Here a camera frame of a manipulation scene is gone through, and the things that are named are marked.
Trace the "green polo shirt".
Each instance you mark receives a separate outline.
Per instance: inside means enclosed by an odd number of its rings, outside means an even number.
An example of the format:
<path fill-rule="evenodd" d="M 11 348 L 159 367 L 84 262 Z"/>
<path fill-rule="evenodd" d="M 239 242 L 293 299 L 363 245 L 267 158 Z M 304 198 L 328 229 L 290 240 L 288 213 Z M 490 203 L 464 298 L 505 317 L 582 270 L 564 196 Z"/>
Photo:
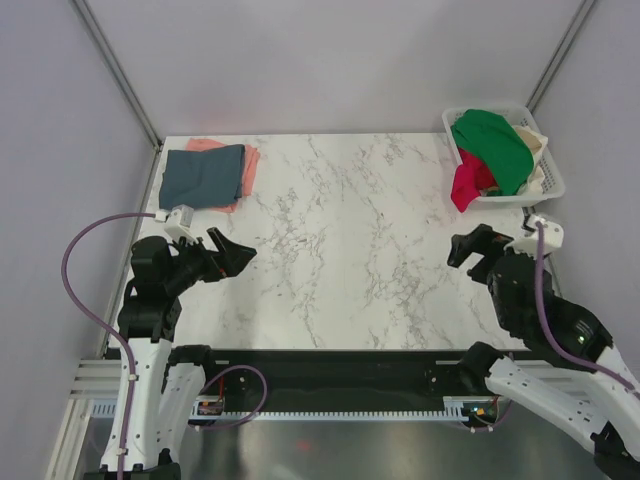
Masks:
<path fill-rule="evenodd" d="M 458 147 L 481 160 L 504 196 L 516 195 L 534 170 L 533 155 L 507 120 L 469 109 L 451 126 Z"/>

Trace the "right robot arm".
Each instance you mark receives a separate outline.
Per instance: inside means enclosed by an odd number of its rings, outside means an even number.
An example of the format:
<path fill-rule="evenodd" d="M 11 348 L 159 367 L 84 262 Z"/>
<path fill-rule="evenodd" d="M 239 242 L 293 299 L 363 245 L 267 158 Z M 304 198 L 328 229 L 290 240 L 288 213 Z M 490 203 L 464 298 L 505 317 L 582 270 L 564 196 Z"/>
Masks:
<path fill-rule="evenodd" d="M 609 479 L 639 476 L 639 381 L 613 337 L 585 307 L 556 295 L 545 259 L 560 249 L 563 228 L 529 216 L 525 235 L 512 238 L 486 224 L 451 238 L 449 266 L 471 254 L 469 277 L 487 287 L 500 327 L 552 367 L 569 372 L 586 399 L 578 400 L 527 374 L 496 348 L 474 343 L 461 359 L 458 381 L 485 389 L 553 424 L 588 451 Z"/>

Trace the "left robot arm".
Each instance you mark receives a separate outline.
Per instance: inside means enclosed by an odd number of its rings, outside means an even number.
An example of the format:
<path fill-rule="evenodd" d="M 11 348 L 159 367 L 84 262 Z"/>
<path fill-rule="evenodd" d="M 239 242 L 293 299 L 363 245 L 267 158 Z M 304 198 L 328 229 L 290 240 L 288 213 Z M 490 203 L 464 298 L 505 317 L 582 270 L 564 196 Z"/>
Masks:
<path fill-rule="evenodd" d="M 256 256 L 218 229 L 202 240 L 149 236 L 132 247 L 133 272 L 118 314 L 121 378 L 112 429 L 88 479 L 178 479 L 178 454 L 200 393 L 219 382 L 205 345 L 172 346 L 182 311 L 179 297 L 198 282 L 238 276 Z"/>

